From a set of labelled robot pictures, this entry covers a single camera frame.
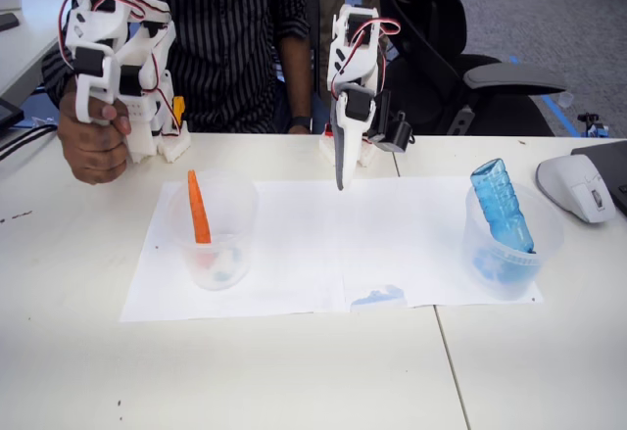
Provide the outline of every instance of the carrot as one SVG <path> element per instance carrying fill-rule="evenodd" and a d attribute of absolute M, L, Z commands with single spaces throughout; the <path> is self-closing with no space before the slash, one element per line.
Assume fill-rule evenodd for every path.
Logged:
<path fill-rule="evenodd" d="M 200 193 L 196 172 L 190 170 L 187 173 L 187 184 L 189 185 L 189 204 L 192 209 L 192 219 L 194 220 L 194 233 L 197 244 L 211 244 L 212 235 L 209 230 L 209 222 L 205 213 L 203 195 Z"/>

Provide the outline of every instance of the red wire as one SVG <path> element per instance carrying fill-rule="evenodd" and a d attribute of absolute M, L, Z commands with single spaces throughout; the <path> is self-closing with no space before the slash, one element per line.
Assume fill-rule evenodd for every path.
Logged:
<path fill-rule="evenodd" d="M 346 60 L 346 63 L 344 63 L 344 66 L 342 67 L 341 70 L 339 70 L 338 72 L 335 73 L 335 75 L 333 76 L 333 80 L 331 81 L 331 95 L 333 96 L 333 98 L 335 100 L 337 100 L 337 94 L 335 93 L 335 78 L 340 75 L 344 69 L 346 68 L 346 66 L 349 65 L 349 63 L 351 63 L 351 60 L 353 59 L 353 57 L 355 56 L 355 52 L 357 52 L 357 49 L 362 46 L 363 43 L 363 37 L 365 36 L 365 33 L 360 33 L 360 36 L 357 39 L 357 43 L 353 46 L 353 49 L 351 50 L 351 54 L 349 55 L 349 59 Z"/>
<path fill-rule="evenodd" d="M 355 31 L 355 34 L 353 35 L 353 38 L 351 39 L 351 43 L 355 41 L 355 38 L 358 36 L 358 33 L 360 33 L 367 26 L 370 26 L 372 24 L 381 24 L 381 32 L 386 35 L 397 35 L 401 31 L 401 24 L 399 23 L 399 21 L 395 21 L 394 19 L 386 19 L 386 18 L 370 19 L 369 21 L 366 21 L 363 24 L 361 24 L 360 27 Z M 383 24 L 392 24 L 393 26 L 396 27 L 396 30 L 390 30 L 389 28 L 386 28 L 385 26 L 383 26 Z"/>
<path fill-rule="evenodd" d="M 149 4 L 149 3 L 147 3 L 147 2 L 146 2 L 146 1 L 144 1 L 144 0 L 133 0 L 133 1 L 139 2 L 140 4 L 142 4 L 142 5 L 143 5 L 144 7 L 146 7 L 147 9 L 150 9 L 151 11 L 160 12 L 160 13 L 162 13 L 162 14 L 169 14 L 169 11 L 164 11 L 164 10 L 162 10 L 162 9 L 159 9 L 158 7 L 155 7 L 155 6 L 153 6 L 153 5 Z"/>
<path fill-rule="evenodd" d="M 97 11 L 97 10 L 98 10 L 98 8 L 99 8 L 100 6 L 102 6 L 102 5 L 103 5 L 106 1 L 107 1 L 107 0 L 99 0 L 98 2 L 96 2 L 96 4 L 94 4 L 94 6 L 92 7 L 92 9 L 91 9 L 91 10 L 92 10 L 92 11 Z M 145 19 L 145 18 L 146 18 L 146 11 L 144 11 L 144 10 L 142 9 L 142 7 L 141 7 L 141 6 L 139 6 L 139 5 L 135 4 L 134 2 L 131 2 L 131 1 L 128 1 L 128 0 L 114 0 L 114 1 L 116 1 L 116 2 L 121 2 L 121 3 L 123 3 L 123 4 L 125 4 L 125 5 L 127 5 L 127 6 L 129 6 L 129 7 L 134 7 L 135 9 L 138 9 L 138 10 L 141 12 L 141 14 L 142 14 L 142 15 L 141 15 L 141 17 L 140 17 L 140 16 L 138 16 L 138 15 L 137 15 L 134 11 L 130 13 L 130 14 L 131 14 L 132 16 L 134 16 L 136 19 L 138 19 L 138 20 L 140 20 L 140 21 L 141 21 L 141 20 L 143 20 L 143 19 Z"/>
<path fill-rule="evenodd" d="M 164 91 L 159 88 L 160 81 L 159 81 L 159 68 L 157 67 L 157 58 L 155 58 L 154 53 L 151 53 L 151 57 L 153 59 L 153 65 L 155 66 L 155 74 L 157 75 L 157 85 L 155 85 L 155 87 L 153 87 L 152 89 L 143 89 L 143 90 L 147 94 L 152 94 L 153 92 L 159 92 L 161 94 L 161 97 L 164 100 L 164 103 L 168 107 L 169 114 L 172 117 L 172 122 L 174 123 L 174 127 L 176 128 L 175 135 L 166 134 L 165 136 L 178 136 L 180 135 L 180 126 L 178 126 L 178 121 L 176 121 L 176 115 L 174 114 L 174 110 L 172 109 L 171 105 L 168 102 L 168 99 L 166 98 L 166 94 L 164 94 Z"/>
<path fill-rule="evenodd" d="M 66 5 L 68 4 L 69 0 L 64 0 L 63 4 L 61 5 L 61 10 L 59 11 L 59 19 L 58 19 L 58 36 L 59 36 L 59 51 L 61 52 L 61 57 L 63 58 L 63 61 L 65 61 L 66 65 L 68 65 L 72 70 L 73 70 L 73 66 L 70 63 L 70 59 L 68 58 L 68 55 L 66 55 L 66 40 L 63 36 L 63 27 L 61 25 L 62 20 L 63 20 L 63 11 L 66 9 Z"/>
<path fill-rule="evenodd" d="M 379 35 L 379 39 L 381 39 L 383 36 L 385 35 L 396 35 L 401 31 L 401 24 L 398 21 L 395 21 L 394 19 L 386 19 L 386 18 L 376 18 L 376 19 L 371 19 L 367 22 L 364 22 L 363 24 L 360 25 L 360 27 L 355 31 L 355 34 L 353 35 L 353 38 L 351 39 L 351 44 L 353 45 L 354 42 L 355 45 L 353 46 L 353 49 L 351 50 L 351 54 L 349 56 L 349 59 L 346 61 L 346 63 L 344 64 L 344 66 L 342 67 L 341 70 L 339 70 L 338 72 L 335 73 L 335 75 L 333 76 L 333 80 L 331 81 L 331 95 L 333 96 L 333 98 L 335 100 L 338 99 L 337 94 L 335 93 L 335 78 L 342 73 L 342 71 L 346 68 L 346 66 L 351 62 L 351 60 L 353 59 L 353 56 L 355 55 L 355 52 L 357 51 L 357 49 L 362 46 L 363 43 L 363 38 L 364 38 L 364 30 L 367 26 L 370 26 L 372 24 L 391 24 L 393 26 L 396 27 L 396 30 L 390 30 L 389 28 L 386 28 L 385 26 L 381 26 L 381 33 Z M 378 50 L 381 53 L 381 56 L 383 58 L 382 60 L 382 77 L 381 77 L 381 90 L 383 90 L 383 86 L 385 85 L 385 72 L 387 69 L 387 62 L 385 60 L 385 53 L 383 52 L 383 48 L 381 47 L 381 43 L 378 44 Z"/>

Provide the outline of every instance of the floor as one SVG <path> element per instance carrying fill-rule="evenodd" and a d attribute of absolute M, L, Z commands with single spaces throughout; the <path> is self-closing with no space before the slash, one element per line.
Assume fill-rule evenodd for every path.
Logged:
<path fill-rule="evenodd" d="M 542 65 L 562 72 L 574 95 L 568 109 L 538 107 L 558 136 L 581 131 L 577 115 L 599 114 L 610 136 L 627 137 L 627 0 L 462 0 L 468 53 Z M 24 104 L 28 117 L 56 115 L 45 96 Z"/>

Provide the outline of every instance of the water bottle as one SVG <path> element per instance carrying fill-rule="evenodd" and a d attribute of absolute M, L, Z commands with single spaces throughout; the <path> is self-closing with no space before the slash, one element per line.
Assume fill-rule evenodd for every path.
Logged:
<path fill-rule="evenodd" d="M 470 175 L 470 180 L 492 237 L 516 251 L 534 254 L 533 239 L 503 160 L 484 164 Z"/>

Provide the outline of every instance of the laptop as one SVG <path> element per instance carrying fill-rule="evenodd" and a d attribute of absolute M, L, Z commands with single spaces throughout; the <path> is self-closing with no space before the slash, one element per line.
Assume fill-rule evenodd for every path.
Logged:
<path fill-rule="evenodd" d="M 585 154 L 590 158 L 607 185 L 614 205 L 627 215 L 627 141 L 578 148 L 571 154 Z"/>
<path fill-rule="evenodd" d="M 0 99 L 0 134 L 24 119 L 24 112 Z"/>

